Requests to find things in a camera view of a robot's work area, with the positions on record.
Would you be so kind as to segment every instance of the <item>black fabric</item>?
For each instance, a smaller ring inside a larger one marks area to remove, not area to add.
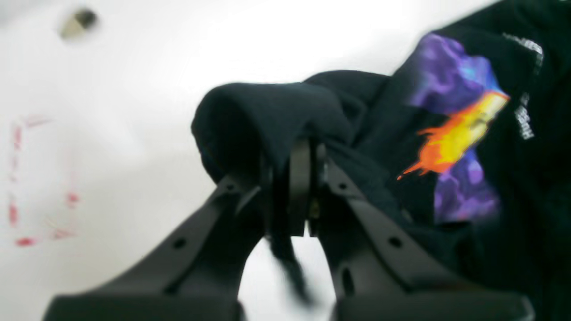
[[[404,175],[427,144],[419,131],[454,115],[407,103],[420,88],[415,54],[391,77],[330,71],[300,83],[213,89],[192,124],[204,167],[218,182],[262,151],[283,168],[295,140],[320,139],[368,200],[446,266],[527,294],[538,320],[571,320],[571,1],[504,0],[431,35],[417,51],[430,37],[457,42],[486,59],[509,97],[471,147],[501,200],[498,215],[437,224],[435,190],[450,188],[441,173]]]

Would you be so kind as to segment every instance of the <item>graphic print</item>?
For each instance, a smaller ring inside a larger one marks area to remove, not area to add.
[[[417,171],[439,174],[436,223],[498,213],[499,197],[485,181],[475,151],[490,122],[509,102],[489,61],[468,56],[460,43],[436,34],[425,36],[411,59],[419,73],[408,105],[449,119],[440,127],[419,132],[426,139],[419,160],[398,179]]]

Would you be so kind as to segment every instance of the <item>metal object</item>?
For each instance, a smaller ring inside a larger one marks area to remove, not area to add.
[[[263,158],[260,168],[259,177],[226,176],[139,264],[92,292],[57,297],[44,320],[245,320],[237,297],[250,252],[275,224],[287,222],[299,235],[306,220],[329,263],[332,320],[534,320],[524,296],[485,289],[433,259],[367,202],[323,145],[297,144],[289,177]],[[283,203],[288,211],[275,210]]]

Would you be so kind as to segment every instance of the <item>flame graphic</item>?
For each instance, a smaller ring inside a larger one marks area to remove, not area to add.
[[[420,131],[419,135],[427,135],[427,141],[420,150],[419,161],[405,170],[403,175],[417,170],[422,170],[420,175],[430,171],[448,171],[464,156],[467,149],[484,137],[489,122],[508,101],[509,97],[505,94],[489,91],[473,105],[450,115],[450,120],[442,127]]]

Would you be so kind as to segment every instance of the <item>white backdrop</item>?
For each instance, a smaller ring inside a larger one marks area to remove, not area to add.
[[[189,127],[209,89],[333,69],[391,74],[424,32],[490,2],[53,0],[1,25],[0,320],[41,320],[53,295],[116,276],[202,204],[214,185]],[[99,28],[63,42],[58,27],[83,5]],[[49,122],[30,125],[17,150],[15,124],[31,117]],[[53,135],[31,134],[39,128]],[[75,236],[17,246],[34,226],[48,230],[47,217],[76,217]],[[323,251],[294,242],[321,308],[296,306],[262,241],[239,295],[250,320],[328,319],[335,298]]]

